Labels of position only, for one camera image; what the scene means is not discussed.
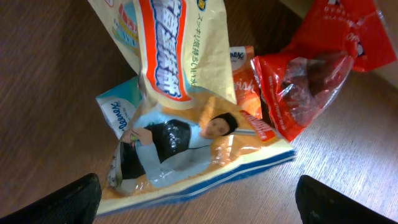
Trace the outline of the yellow wet wipes pack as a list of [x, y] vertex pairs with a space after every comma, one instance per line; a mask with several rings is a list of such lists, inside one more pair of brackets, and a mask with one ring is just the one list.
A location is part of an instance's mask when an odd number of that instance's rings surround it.
[[294, 158], [284, 138], [237, 104], [223, 1], [90, 5], [142, 93], [98, 215], [190, 200]]

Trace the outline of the orange tissue pack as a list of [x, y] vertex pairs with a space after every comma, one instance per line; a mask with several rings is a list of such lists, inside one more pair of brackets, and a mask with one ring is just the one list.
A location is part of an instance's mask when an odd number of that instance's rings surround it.
[[237, 104], [244, 111], [262, 119], [260, 90], [251, 68], [254, 47], [230, 47], [229, 51]]

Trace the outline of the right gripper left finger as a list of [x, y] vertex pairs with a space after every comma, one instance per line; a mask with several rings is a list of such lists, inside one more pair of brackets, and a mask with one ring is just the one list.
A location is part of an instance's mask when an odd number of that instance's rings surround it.
[[90, 173], [1, 218], [1, 224], [92, 224], [101, 200], [99, 177]]

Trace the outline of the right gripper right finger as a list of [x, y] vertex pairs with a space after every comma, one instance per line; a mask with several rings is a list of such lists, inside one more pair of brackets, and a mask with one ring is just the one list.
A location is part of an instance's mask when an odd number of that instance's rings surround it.
[[303, 224], [397, 224], [309, 175], [299, 178], [295, 201]]

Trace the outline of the red snack bag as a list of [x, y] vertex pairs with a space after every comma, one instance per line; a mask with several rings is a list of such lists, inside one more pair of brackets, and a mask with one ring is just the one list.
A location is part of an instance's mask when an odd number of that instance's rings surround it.
[[374, 0], [317, 0], [288, 46], [251, 60], [270, 119], [293, 141], [334, 100], [351, 71], [397, 61]]

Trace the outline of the green tissue pack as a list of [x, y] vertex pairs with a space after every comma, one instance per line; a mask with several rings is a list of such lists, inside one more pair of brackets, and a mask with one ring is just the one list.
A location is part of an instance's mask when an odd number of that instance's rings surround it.
[[96, 97], [107, 124], [118, 139], [128, 129], [141, 100], [139, 77], [133, 77]]

